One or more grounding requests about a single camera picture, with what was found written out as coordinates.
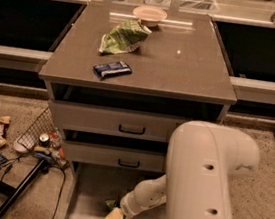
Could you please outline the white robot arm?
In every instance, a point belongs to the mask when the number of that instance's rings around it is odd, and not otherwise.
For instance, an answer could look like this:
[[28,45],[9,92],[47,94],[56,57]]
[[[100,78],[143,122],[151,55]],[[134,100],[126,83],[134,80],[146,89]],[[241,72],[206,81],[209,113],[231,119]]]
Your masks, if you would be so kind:
[[259,163],[257,143],[242,131],[206,121],[181,124],[168,144],[165,175],[140,182],[104,219],[132,219],[161,204],[165,219],[232,219],[229,178]]

